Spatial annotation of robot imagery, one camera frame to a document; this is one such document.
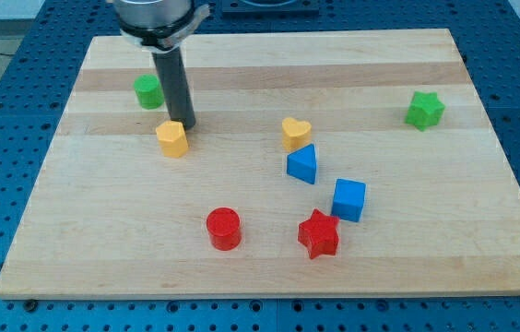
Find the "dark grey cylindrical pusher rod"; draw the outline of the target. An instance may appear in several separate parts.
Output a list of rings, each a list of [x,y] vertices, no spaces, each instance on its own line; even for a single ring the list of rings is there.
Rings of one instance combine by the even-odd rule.
[[[152,54],[170,119],[190,130],[196,124],[183,57],[179,48]]]

